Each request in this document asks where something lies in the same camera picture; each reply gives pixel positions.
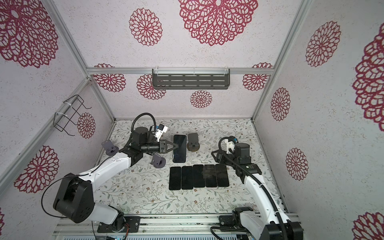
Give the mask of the black smartphone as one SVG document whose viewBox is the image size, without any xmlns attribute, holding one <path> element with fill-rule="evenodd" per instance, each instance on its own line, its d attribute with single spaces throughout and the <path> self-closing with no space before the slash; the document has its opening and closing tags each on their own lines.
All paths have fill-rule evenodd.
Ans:
<svg viewBox="0 0 384 240">
<path fill-rule="evenodd" d="M 204 165 L 193 165 L 193 186 L 194 188 L 204 188 L 206 186 Z"/>
<path fill-rule="evenodd" d="M 173 162 L 185 163 L 187 157 L 187 136 L 174 135 L 174 143 L 178 145 L 178 148 L 173 150 Z"/>
<path fill-rule="evenodd" d="M 216 164 L 215 171 L 216 171 L 216 177 L 217 177 L 217 186 L 223 187 L 223 188 L 229 187 L 230 183 L 229 183 L 227 166 L 222 164 Z"/>
<path fill-rule="evenodd" d="M 183 166 L 182 167 L 182 190 L 192 190 L 194 188 L 193 183 L 193 167 L 192 166 Z"/>
<path fill-rule="evenodd" d="M 181 167 L 171 167 L 170 168 L 170 178 L 169 178 L 169 190 L 177 191 L 181 189 L 181 176 L 182 168 Z"/>
<path fill-rule="evenodd" d="M 207 188 L 218 186 L 215 165 L 204 165 L 204 179 Z"/>
</svg>

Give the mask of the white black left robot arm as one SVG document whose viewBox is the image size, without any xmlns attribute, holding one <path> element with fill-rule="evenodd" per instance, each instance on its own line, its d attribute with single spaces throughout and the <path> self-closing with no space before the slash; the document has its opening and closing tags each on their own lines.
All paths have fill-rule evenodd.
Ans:
<svg viewBox="0 0 384 240">
<path fill-rule="evenodd" d="M 121 229 L 125 224 L 124 213 L 114 207 L 97 204 L 94 191 L 118 173 L 135 165 L 144 154 L 166 154 L 177 149 L 178 144 L 161 139 L 164 129 L 163 125 L 155 131 L 145 127 L 136 128 L 132 130 L 128 143 L 114 156 L 79 175 L 66 175 L 54 200 L 54 210 L 77 224 L 95 221 Z"/>
</svg>

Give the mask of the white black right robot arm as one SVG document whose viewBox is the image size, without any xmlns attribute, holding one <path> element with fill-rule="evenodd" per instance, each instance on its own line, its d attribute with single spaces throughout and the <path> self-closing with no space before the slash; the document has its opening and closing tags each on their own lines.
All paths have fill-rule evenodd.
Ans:
<svg viewBox="0 0 384 240">
<path fill-rule="evenodd" d="M 250 145 L 227 143 L 224 151 L 211 152 L 218 164 L 232 167 L 245 188 L 253 197 L 259 213 L 251 207 L 233 210 L 234 226 L 219 227 L 223 231 L 238 231 L 251 235 L 254 240 L 303 240 L 304 230 L 299 222 L 292 221 L 272 197 L 260 168 L 252 163 Z"/>
</svg>

